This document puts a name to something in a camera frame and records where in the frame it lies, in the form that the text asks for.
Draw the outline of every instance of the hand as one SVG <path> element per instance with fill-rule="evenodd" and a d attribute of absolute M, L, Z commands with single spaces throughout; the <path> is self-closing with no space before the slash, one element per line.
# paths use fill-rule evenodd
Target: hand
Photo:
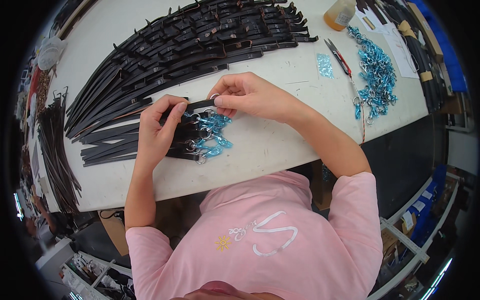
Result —
<path fill-rule="evenodd" d="M 237 110 L 253 116 L 285 123 L 310 107 L 252 72 L 224 75 L 212 88 L 208 98 L 215 99 L 219 114 L 233 117 Z"/>
<path fill-rule="evenodd" d="M 140 115 L 138 133 L 138 153 L 135 167 L 148 172 L 158 165 L 167 154 L 173 140 L 173 133 L 180 122 L 188 101 L 185 98 L 164 95 Z M 174 106 L 165 124 L 160 126 L 160 118 L 169 107 Z"/>

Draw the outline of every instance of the shelf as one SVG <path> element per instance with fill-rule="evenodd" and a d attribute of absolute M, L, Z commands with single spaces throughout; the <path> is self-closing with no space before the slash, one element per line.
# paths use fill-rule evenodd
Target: shelf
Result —
<path fill-rule="evenodd" d="M 450 200 L 448 201 L 448 204 L 447 204 L 447 207 L 444 211 L 444 213 L 442 214 L 442 217 L 440 218 L 437 226 L 435 227 L 435 229 L 432 231 L 432 233 L 430 234 L 429 238 L 427 239 L 427 241 L 425 242 L 425 244 L 420 248 L 418 247 L 417 245 L 415 245 L 416 247 L 413 247 L 413 253 L 415 253 L 415 256 L 410 260 L 410 262 L 408 264 L 405 265 L 405 267 L 403 269 L 400 270 L 400 272 L 398 272 L 390 281 L 388 281 L 386 284 L 384 284 L 381 288 L 379 288 L 376 292 L 374 292 L 373 294 L 371 294 L 367 300 L 377 300 L 377 299 L 380 299 L 381 297 L 383 297 L 384 295 L 386 295 L 391 289 L 393 289 L 394 287 L 396 287 L 408 274 L 410 274 L 417 266 L 420 265 L 420 263 L 422 261 L 425 262 L 425 255 L 428 248 L 430 247 L 430 245 L 432 244 L 433 242 L 433 238 L 435 237 L 435 235 L 437 234 L 438 230 L 443 226 L 447 216 L 448 216 L 448 213 L 450 212 L 450 209 L 452 208 L 452 205 L 455 201 L 455 198 L 456 198 L 456 194 L 458 192 L 458 187 L 459 187 L 459 184 L 458 184 L 458 180 L 459 180 L 459 176 L 455 175 L 455 174 L 452 174 L 452 173 L 448 173 L 447 172 L 447 176 L 449 177 L 452 177 L 454 179 L 457 180 L 456 184 L 455 184 L 455 188 L 453 190 L 453 193 L 452 193 L 452 196 L 450 197 Z M 384 229 L 384 228 L 389 228 L 390 230 L 390 227 L 391 225 L 393 225 L 396 221 L 398 221 L 401 216 L 407 211 L 407 209 L 413 204 L 415 203 L 415 201 L 418 199 L 418 197 L 420 197 L 420 195 L 423 193 L 423 191 L 428 187 L 428 185 L 430 184 L 430 182 L 432 181 L 432 178 L 430 177 L 426 182 L 425 184 L 419 189 L 419 191 L 412 197 L 412 199 L 410 199 L 399 211 L 397 211 L 393 216 L 391 216 L 388 220 L 385 220 L 383 219 L 382 217 L 380 217 L 380 228 L 381 229 Z M 409 238 L 407 238 L 405 235 L 400 236 L 399 240 L 401 240 L 402 242 L 404 242 L 404 239 L 407 239 L 407 243 L 405 243 L 405 245 L 408 247 L 408 244 L 410 243 L 413 243 L 412 240 L 410 240 Z"/>
<path fill-rule="evenodd" d="M 70 269 L 69 266 L 67 266 L 66 264 L 62 264 L 63 268 L 67 270 L 67 272 L 70 272 L 70 274 L 72 274 L 73 277 L 75 277 L 78 281 L 80 281 L 81 284 L 83 284 L 85 286 L 85 288 L 93 293 L 97 298 L 99 299 L 104 299 L 104 300 L 108 300 L 107 297 L 105 297 L 102 293 L 100 293 L 98 290 L 96 290 L 94 287 L 92 287 L 91 285 L 89 285 L 85 280 L 83 280 L 80 276 L 78 276 L 77 273 L 75 273 L 72 269 Z"/>
<path fill-rule="evenodd" d="M 108 265 L 109 264 L 109 262 L 101 260 L 101 259 L 96 258 L 94 256 L 91 256 L 91 255 L 89 255 L 85 252 L 79 251 L 78 253 L 81 254 L 85 258 L 85 260 L 87 260 L 87 261 L 94 260 L 94 261 L 97 261 L 97 262 L 99 262 L 103 265 Z M 132 278 L 132 270 L 129 269 L 129 268 L 122 267 L 121 265 L 114 264 L 114 263 L 111 265 L 111 268 L 119 271 L 122 274 L 128 275 L 130 278 Z"/>

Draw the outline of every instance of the scissors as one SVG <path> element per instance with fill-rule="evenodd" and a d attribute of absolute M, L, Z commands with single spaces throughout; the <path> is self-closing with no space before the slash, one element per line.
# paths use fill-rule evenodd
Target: scissors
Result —
<path fill-rule="evenodd" d="M 350 79 L 352 79 L 352 70 L 350 70 L 350 67 L 347 65 L 347 62 L 345 61 L 345 59 L 342 57 L 342 55 L 340 54 L 340 52 L 338 51 L 338 49 L 335 47 L 335 45 L 333 44 L 333 42 L 328 39 L 328 42 L 325 41 L 325 43 L 327 44 L 327 46 L 330 48 L 330 51 L 332 51 L 333 55 L 335 56 L 336 60 L 340 63 L 340 65 L 342 66 L 343 68 L 343 71 L 345 72 L 345 74 L 347 74 Z"/>

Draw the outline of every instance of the white label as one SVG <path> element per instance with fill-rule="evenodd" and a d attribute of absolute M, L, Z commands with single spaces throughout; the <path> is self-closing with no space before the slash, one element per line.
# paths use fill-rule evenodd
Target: white label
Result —
<path fill-rule="evenodd" d="M 404 222 L 405 222 L 405 227 L 407 228 L 407 231 L 409 231 L 410 229 L 412 229 L 412 227 L 413 227 L 413 219 L 412 219 L 412 214 L 411 214 L 409 211 L 406 211 L 406 212 L 403 214 L 402 219 L 403 219 Z"/>
<path fill-rule="evenodd" d="M 425 27 L 425 29 L 431 30 L 431 29 L 430 29 L 430 26 L 429 26 L 428 23 L 427 23 L 427 21 L 423 21 L 423 26 Z"/>
<path fill-rule="evenodd" d="M 353 15 L 349 16 L 346 12 L 348 12 L 347 8 L 345 8 L 343 12 L 340 12 L 338 17 L 335 19 L 335 23 L 338 25 L 347 26 L 350 20 L 353 18 Z"/>
<path fill-rule="evenodd" d="M 425 39 L 423 38 L 423 34 L 421 34 L 421 31 L 419 31 L 419 42 L 422 44 L 422 46 L 425 46 Z"/>
<path fill-rule="evenodd" d="M 415 207 L 419 212 L 421 212 L 421 210 L 425 207 L 425 203 L 423 203 L 422 201 L 416 201 L 412 206 Z"/>
<path fill-rule="evenodd" d="M 398 247 L 396 246 L 395 244 L 395 252 L 394 252 L 394 255 L 395 255 L 395 263 L 398 264 Z"/>
<path fill-rule="evenodd" d="M 423 193 L 421 194 L 423 197 L 427 198 L 430 200 L 430 198 L 433 196 L 433 194 L 427 190 L 424 190 Z"/>

